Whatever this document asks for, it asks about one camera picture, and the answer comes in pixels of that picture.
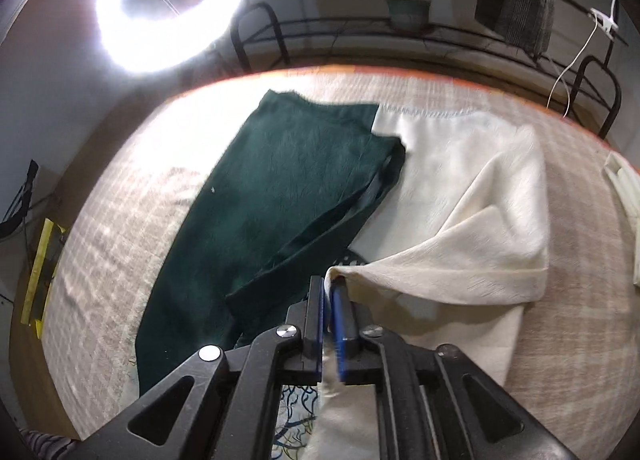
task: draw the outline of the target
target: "ring light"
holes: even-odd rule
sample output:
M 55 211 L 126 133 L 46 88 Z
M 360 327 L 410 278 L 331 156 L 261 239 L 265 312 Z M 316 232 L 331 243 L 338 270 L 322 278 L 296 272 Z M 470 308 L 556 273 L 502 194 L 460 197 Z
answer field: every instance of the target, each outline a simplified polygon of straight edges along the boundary
M 206 49 L 228 27 L 240 0 L 202 0 L 163 20 L 131 18 L 122 0 L 97 0 L 102 44 L 131 72 L 152 72 L 184 62 Z

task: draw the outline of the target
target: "white cloth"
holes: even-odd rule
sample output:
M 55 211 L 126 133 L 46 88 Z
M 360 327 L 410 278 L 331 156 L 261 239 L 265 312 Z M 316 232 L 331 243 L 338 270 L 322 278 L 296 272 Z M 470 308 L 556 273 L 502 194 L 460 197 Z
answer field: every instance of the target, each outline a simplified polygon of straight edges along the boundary
M 407 153 L 395 190 L 351 248 L 369 265 L 332 267 L 351 299 L 411 344 L 451 342 L 499 384 L 523 303 L 542 297 L 548 269 L 543 154 L 530 127 L 488 113 L 381 106 L 372 131 Z M 305 460 L 378 457 L 371 386 L 337 382 L 325 348 L 321 406 Z
M 604 163 L 604 172 L 620 197 L 626 217 L 636 234 L 634 285 L 640 287 L 640 176 L 619 153 L 612 151 Z

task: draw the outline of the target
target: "plant pot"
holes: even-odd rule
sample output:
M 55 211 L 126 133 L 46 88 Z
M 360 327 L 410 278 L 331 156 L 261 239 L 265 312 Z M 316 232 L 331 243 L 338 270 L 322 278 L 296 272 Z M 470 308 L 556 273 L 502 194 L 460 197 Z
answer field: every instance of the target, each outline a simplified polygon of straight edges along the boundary
M 391 26 L 399 31 L 419 33 L 429 25 L 431 2 L 427 0 L 386 0 Z

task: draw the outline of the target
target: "mattress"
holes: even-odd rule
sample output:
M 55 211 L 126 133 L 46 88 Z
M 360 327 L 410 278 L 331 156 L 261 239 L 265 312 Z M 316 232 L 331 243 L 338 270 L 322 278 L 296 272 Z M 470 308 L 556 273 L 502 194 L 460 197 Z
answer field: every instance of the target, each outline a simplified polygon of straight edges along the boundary
M 189 92 L 157 108 L 117 153 L 69 234 L 44 322 L 47 365 L 80 437 L 135 400 L 134 341 L 164 257 L 226 144 L 269 89 L 318 102 L 484 110 L 534 127 L 548 180 L 550 267 L 545 296 L 525 310 L 506 389 L 581 459 L 606 458 L 640 408 L 634 236 L 602 172 L 609 148 L 497 90 L 350 66 Z

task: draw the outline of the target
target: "dark green fabric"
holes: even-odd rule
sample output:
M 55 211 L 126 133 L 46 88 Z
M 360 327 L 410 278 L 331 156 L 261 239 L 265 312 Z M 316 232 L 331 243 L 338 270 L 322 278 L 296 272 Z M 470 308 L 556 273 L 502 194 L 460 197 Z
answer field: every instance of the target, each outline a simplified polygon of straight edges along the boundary
M 136 338 L 144 393 L 197 349 L 284 320 L 398 182 L 404 148 L 371 133 L 378 105 L 269 91 L 196 197 Z

